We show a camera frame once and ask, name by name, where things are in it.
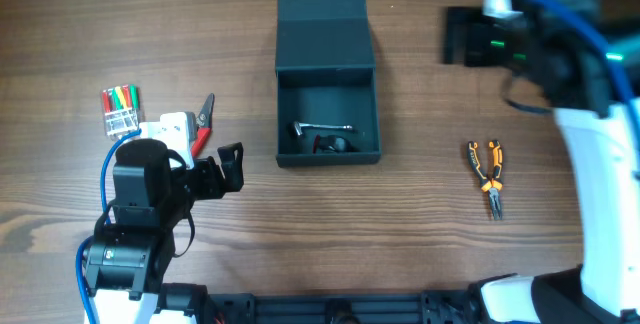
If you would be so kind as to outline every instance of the dark green box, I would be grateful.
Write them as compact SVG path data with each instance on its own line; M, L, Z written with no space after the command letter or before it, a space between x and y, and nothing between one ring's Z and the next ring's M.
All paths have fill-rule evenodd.
M366 0L278 0L278 165L377 163L375 70ZM296 120L356 131L307 130L296 139ZM359 151L312 154L316 134L343 136Z

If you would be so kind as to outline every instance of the table surface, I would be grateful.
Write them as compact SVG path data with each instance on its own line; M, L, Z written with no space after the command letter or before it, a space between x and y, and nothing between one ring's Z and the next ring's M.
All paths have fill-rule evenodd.
M112 144L98 94L127 83L148 120L198 111L214 92L205 154L245 147L242 192L196 203L196 240L165 282L406 293L575 267L579 211L552 118L502 103L504 70L439 64L443 8L478 3L368 0L380 163L280 169L276 0L0 0L0 322L80 320L73 260L100 213ZM624 5L613 3L615 15ZM514 92L538 95L528 83ZM490 220L464 154L467 141L494 138L506 157L503 222ZM188 230L177 228L178 248Z

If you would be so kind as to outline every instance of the red-handled pliers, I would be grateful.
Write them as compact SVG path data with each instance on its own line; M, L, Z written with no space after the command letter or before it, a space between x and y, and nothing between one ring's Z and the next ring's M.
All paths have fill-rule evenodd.
M211 135L211 116L213 114L213 102L215 99L216 97L213 93L209 94L207 101L204 102L204 106L202 107L200 114L198 114L198 117L196 118L196 124L198 124L198 136L196 138L196 142L193 143L193 146L191 147L191 156L194 158L200 154L202 148L207 143L207 139L209 139L209 136Z

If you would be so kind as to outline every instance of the orange and black pliers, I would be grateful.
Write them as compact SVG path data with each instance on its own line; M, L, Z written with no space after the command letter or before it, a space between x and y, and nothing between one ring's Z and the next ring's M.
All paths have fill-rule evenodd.
M209 94L207 100L204 102L204 106L202 107L200 114L198 114L198 117L196 118L196 124L198 124L198 136L196 138L196 142L193 143L193 146L191 147L191 156L193 156L193 158L196 158L200 154L202 148L207 143L207 139L211 136L211 116L213 115L213 102L215 99L216 97L213 93Z
M478 160L478 153L476 149L478 143L469 142L467 148L467 159L471 169L480 180L480 188L483 192L489 193L489 205L491 206L491 213L494 220L502 220L502 203L500 202L500 190L502 190L502 147L500 142L492 140L489 142L489 148L493 149L493 175L491 179L487 177L487 174L482 172L480 168L480 160Z

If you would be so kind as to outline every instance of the green led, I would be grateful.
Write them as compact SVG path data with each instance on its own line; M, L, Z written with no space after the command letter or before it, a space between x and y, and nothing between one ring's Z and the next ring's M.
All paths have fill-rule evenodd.
M624 59L624 55L617 54L617 53L607 53L607 59L615 60L615 61L622 61Z

